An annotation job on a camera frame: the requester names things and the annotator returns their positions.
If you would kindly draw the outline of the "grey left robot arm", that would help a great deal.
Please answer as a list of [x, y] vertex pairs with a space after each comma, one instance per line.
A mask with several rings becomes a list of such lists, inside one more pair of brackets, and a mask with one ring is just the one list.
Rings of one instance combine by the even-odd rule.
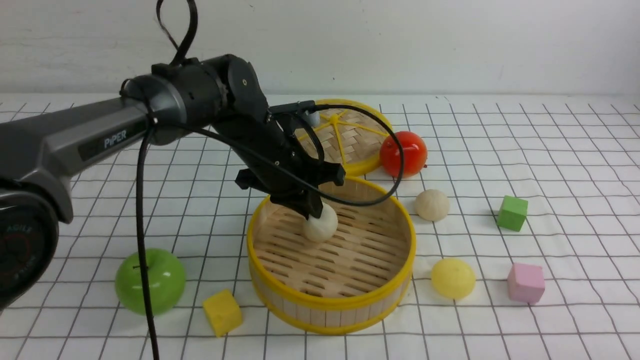
[[246, 165], [242, 189], [275, 195], [298, 214], [318, 215], [312, 189], [345, 182], [341, 164], [318, 161], [295, 139], [297, 114], [314, 101], [269, 107], [253, 66], [227, 54], [182, 64], [154, 64], [128, 80], [121, 96], [2, 123], [1, 308], [27, 292], [55, 254], [59, 223], [74, 218], [71, 178], [126, 150], [149, 130], [151, 145], [165, 146], [212, 128]]

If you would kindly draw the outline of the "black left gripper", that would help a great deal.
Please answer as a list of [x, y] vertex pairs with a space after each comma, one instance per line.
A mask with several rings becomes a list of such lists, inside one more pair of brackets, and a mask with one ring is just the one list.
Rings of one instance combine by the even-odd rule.
[[212, 127], [230, 142], [246, 165], [235, 179], [242, 189], [269, 194], [277, 204], [319, 219], [323, 213], [320, 185], [345, 183], [346, 171], [325, 161], [317, 136], [317, 157], [304, 150], [295, 130], [313, 134], [309, 117], [318, 113], [314, 100], [268, 105], [265, 100], [238, 101], [214, 117]]

